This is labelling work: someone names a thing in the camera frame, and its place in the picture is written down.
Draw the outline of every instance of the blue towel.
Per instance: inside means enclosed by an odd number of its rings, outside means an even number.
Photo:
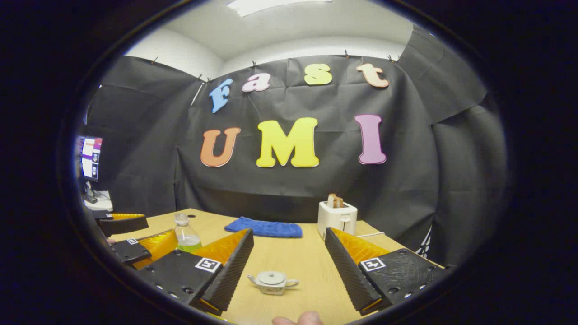
[[[295,223],[256,221],[245,217],[240,217],[225,226],[225,230],[230,232],[247,228],[253,228],[253,235],[255,236],[300,238],[303,235],[301,227]]]

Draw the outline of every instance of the teapot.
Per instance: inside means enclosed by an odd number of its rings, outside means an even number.
[[[261,289],[264,294],[282,295],[285,288],[294,287],[299,284],[298,280],[287,279],[287,275],[278,271],[263,271],[254,278],[252,275],[247,275],[249,280]]]

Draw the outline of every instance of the plastic bottle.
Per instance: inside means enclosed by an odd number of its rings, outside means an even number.
[[[179,241],[178,249],[192,253],[203,246],[197,232],[189,226],[187,215],[175,213],[175,222],[177,224],[175,232]]]

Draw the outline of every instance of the human hand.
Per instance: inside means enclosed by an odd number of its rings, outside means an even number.
[[[323,325],[319,314],[316,311],[308,311],[301,314],[297,323],[292,322],[286,317],[275,317],[272,320],[273,325]]]

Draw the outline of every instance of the purple letter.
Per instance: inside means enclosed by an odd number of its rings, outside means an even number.
[[[363,152],[360,155],[360,163],[382,164],[386,160],[386,155],[381,152],[381,142],[379,141],[378,125],[381,117],[371,114],[362,114],[355,117],[355,121],[361,127],[361,141]]]

